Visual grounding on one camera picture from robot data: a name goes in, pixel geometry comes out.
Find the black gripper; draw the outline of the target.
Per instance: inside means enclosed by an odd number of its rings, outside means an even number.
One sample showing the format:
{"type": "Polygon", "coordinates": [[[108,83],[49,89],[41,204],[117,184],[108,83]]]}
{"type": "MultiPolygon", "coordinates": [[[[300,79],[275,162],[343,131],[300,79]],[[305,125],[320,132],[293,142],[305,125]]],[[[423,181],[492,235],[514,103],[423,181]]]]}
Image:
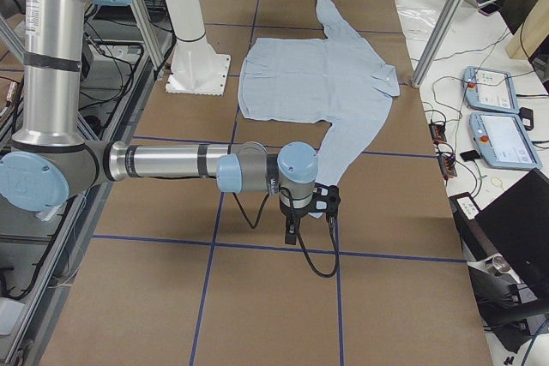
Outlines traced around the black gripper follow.
{"type": "MultiPolygon", "coordinates": [[[[341,197],[337,186],[316,183],[311,202],[306,207],[306,211],[308,213],[324,213],[327,217],[337,217],[340,203],[341,197]]],[[[286,219],[284,242],[285,244],[295,244],[297,242],[295,222],[292,219],[286,219]]]]}

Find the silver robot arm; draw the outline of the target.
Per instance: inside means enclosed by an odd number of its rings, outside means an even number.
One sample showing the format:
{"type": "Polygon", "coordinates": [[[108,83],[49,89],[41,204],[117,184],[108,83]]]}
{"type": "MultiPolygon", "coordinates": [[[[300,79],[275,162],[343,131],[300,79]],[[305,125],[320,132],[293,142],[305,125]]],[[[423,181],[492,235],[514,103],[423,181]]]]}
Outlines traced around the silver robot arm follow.
{"type": "Polygon", "coordinates": [[[94,141],[77,130],[86,8],[132,0],[26,0],[24,113],[1,160],[1,193],[13,206],[42,212],[106,182],[149,177],[213,179],[220,191],[278,195],[285,241],[301,244],[308,213],[337,225],[339,191],[317,181],[317,153],[292,142],[278,153],[262,145],[128,145],[94,141]]]}

